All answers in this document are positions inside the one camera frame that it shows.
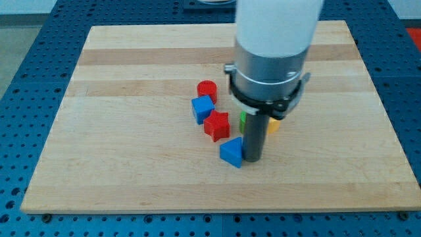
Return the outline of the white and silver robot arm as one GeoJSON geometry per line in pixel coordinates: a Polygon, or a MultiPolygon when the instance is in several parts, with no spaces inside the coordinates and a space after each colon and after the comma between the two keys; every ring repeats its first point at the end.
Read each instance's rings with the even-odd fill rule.
{"type": "Polygon", "coordinates": [[[323,0],[238,0],[234,74],[239,101],[291,95],[311,45],[323,0]]]}

